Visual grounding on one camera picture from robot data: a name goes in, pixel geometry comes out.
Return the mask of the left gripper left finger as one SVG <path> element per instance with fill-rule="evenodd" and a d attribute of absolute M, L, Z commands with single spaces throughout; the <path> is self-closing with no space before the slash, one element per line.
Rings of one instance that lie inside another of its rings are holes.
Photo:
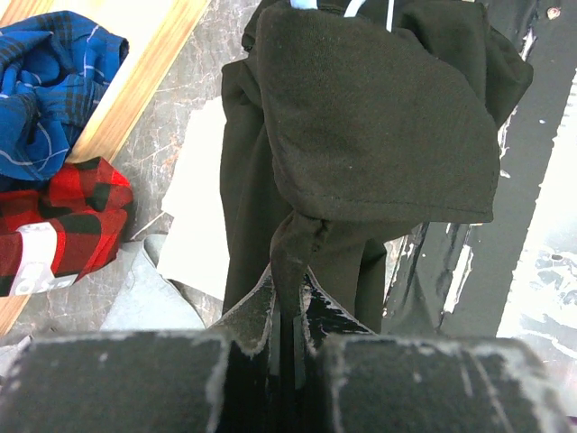
<path fill-rule="evenodd" d="M 203 331 L 39 338 L 1 391 L 4 432 L 271 432 L 276 293 L 255 288 Z"/>

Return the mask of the light blue picked hanger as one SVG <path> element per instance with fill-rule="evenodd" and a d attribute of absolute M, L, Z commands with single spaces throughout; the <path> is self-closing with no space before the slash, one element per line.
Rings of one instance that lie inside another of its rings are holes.
<path fill-rule="evenodd" d="M 343 18 L 353 18 L 369 7 L 373 9 L 374 15 L 379 22 L 385 24 L 388 32 L 392 31 L 394 23 L 395 0 L 391 1 L 317 1 L 317 0 L 290 0 L 289 4 L 293 9 L 298 10 L 326 10 L 328 12 L 337 12 Z"/>

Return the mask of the black shirt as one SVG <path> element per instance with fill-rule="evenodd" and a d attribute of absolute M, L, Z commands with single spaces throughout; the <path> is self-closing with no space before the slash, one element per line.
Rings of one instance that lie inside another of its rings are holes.
<path fill-rule="evenodd" d="M 271 269 L 295 311 L 311 271 L 346 311 L 380 331 L 385 244 L 420 225 L 426 205 L 388 184 L 386 158 L 408 134 L 412 89 L 401 77 L 418 51 L 373 9 L 353 18 L 263 1 L 243 32 L 246 57 L 223 67 L 226 124 L 220 194 L 230 262 L 224 308 Z"/>

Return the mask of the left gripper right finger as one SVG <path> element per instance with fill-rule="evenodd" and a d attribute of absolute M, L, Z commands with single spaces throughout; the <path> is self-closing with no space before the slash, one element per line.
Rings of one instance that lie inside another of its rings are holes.
<path fill-rule="evenodd" d="M 312 274 L 300 292 L 303 432 L 573 432 L 543 364 L 508 338 L 372 333 Z"/>

